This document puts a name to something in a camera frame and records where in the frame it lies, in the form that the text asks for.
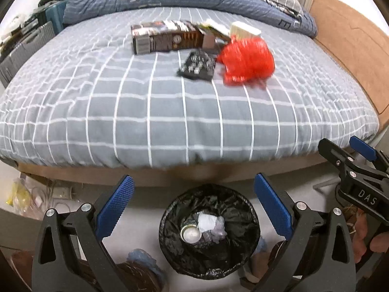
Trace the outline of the white tissue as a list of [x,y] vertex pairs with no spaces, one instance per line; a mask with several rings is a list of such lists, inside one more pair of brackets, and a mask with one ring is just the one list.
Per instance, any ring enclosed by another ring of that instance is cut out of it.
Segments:
[[200,212],[200,214],[198,214],[197,227],[201,233],[207,231],[221,231],[224,230],[224,219],[221,216]]

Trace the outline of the yellow milk tin can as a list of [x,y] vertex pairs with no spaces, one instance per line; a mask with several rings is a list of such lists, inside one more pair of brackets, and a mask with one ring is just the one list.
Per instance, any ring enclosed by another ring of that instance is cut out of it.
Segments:
[[184,225],[181,228],[180,236],[184,242],[193,245],[198,243],[198,241],[200,241],[202,237],[202,233],[200,232],[197,225],[189,224],[189,225]]

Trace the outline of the red plastic bag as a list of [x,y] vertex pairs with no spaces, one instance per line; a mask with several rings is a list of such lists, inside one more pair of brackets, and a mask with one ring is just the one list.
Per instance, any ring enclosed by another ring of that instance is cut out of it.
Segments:
[[275,71],[272,52],[261,37],[233,38],[221,50],[217,62],[224,66],[224,84],[230,86],[266,81]]

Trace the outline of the cream paper box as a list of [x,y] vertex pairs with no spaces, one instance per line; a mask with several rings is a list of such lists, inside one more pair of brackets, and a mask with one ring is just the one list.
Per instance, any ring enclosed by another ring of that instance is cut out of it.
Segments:
[[235,38],[236,40],[256,38],[260,37],[261,34],[262,31],[260,29],[241,21],[232,22],[230,26],[230,37]]

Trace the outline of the black printed snack box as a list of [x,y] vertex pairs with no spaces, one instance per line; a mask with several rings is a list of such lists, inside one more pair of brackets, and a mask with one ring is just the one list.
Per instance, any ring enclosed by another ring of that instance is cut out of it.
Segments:
[[213,79],[215,67],[215,54],[203,50],[194,50],[180,66],[177,75],[193,81],[210,82]]

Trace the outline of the yellow black wrapper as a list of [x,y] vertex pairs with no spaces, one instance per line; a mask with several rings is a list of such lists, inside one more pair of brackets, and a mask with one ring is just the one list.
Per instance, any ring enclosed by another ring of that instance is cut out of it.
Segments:
[[195,26],[207,34],[212,34],[216,39],[220,39],[225,43],[231,41],[230,29],[211,18],[207,18],[202,22],[197,22]]

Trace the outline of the dark anime carton box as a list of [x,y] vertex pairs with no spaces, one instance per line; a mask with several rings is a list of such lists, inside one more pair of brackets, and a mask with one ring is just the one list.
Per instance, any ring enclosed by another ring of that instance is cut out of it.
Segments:
[[213,34],[200,30],[187,20],[159,20],[131,26],[133,51],[136,55],[182,49],[212,49]]

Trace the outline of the small clear pink bag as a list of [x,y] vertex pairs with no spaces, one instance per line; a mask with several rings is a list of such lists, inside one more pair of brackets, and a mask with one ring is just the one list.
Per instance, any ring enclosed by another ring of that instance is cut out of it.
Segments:
[[217,224],[213,229],[202,233],[205,243],[219,244],[227,236],[223,224]]

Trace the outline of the yellow plastic bag on floor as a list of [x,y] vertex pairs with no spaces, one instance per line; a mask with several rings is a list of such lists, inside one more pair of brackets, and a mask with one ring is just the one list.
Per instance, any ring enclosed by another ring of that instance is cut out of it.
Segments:
[[25,180],[17,178],[13,181],[6,204],[13,207],[19,215],[25,214],[31,206],[31,193],[25,186]]

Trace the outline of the wooden headboard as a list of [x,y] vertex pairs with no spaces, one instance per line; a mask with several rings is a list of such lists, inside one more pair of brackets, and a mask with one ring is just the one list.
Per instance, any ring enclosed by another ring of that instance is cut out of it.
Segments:
[[361,85],[380,127],[388,125],[388,36],[364,15],[339,0],[314,0],[315,42]]

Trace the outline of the grey checked bed sheet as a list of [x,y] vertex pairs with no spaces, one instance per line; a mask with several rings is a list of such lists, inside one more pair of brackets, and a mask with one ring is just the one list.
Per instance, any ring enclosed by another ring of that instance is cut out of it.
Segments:
[[172,167],[305,155],[322,138],[370,139],[379,118],[360,85],[306,35],[250,20],[275,60],[266,86],[177,75],[186,50],[133,53],[131,26],[245,17],[157,7],[65,28],[1,96],[1,157],[46,166]]

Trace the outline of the grey suitcase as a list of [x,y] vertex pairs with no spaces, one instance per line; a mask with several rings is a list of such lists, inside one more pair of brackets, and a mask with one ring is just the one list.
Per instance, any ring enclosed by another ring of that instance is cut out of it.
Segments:
[[24,63],[55,37],[51,21],[33,30],[1,60],[1,83],[6,88]]

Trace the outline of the clutter on suitcase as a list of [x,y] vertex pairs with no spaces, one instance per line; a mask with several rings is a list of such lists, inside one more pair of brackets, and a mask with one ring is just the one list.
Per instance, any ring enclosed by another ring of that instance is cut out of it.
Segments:
[[49,6],[63,0],[39,0],[27,3],[25,9],[14,10],[1,21],[1,43],[8,40],[14,30],[25,26],[25,22],[33,15],[39,7]]

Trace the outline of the teal plastic crate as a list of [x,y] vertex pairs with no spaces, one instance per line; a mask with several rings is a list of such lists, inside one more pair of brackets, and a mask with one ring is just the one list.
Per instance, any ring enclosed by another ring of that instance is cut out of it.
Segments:
[[46,22],[51,22],[54,33],[58,35],[63,29],[63,17],[67,1],[57,1],[51,5],[45,6],[44,17]]

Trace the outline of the wooden bed frame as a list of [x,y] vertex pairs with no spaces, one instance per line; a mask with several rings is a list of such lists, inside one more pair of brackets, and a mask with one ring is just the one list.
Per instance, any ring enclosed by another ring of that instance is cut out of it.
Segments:
[[325,162],[318,153],[283,157],[267,162],[196,164],[168,169],[129,169],[124,167],[48,167],[18,164],[17,169],[37,179],[51,179],[89,185],[116,185],[124,175],[133,178],[137,187],[170,187],[175,184],[230,183],[254,178],[257,173],[277,175],[305,169]]

